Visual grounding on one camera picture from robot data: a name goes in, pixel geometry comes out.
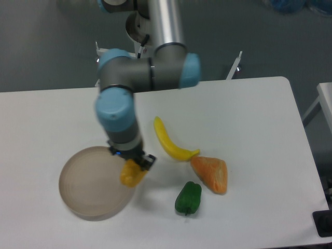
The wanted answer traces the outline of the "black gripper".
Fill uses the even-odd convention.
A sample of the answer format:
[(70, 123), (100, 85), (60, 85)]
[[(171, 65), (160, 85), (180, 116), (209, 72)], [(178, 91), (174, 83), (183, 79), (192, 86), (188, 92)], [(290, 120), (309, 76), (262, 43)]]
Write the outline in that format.
[(157, 158), (153, 155), (146, 155), (143, 151), (143, 142), (129, 142), (124, 144), (116, 144), (111, 140), (107, 141), (109, 152), (112, 156), (118, 156), (124, 160), (134, 159), (135, 163), (142, 171), (149, 171)]

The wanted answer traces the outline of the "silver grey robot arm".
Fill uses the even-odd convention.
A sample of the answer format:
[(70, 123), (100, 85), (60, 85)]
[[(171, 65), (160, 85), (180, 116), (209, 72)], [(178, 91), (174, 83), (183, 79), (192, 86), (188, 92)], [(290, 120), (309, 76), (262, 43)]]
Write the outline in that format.
[(95, 102), (110, 153), (131, 159), (147, 171), (156, 158), (143, 150), (134, 94), (196, 86), (201, 77), (200, 59), (185, 46), (178, 1), (99, 1), (98, 5), (109, 13), (135, 11), (150, 22), (142, 44), (152, 43), (151, 57), (133, 58), (121, 49), (100, 56), (100, 93)]

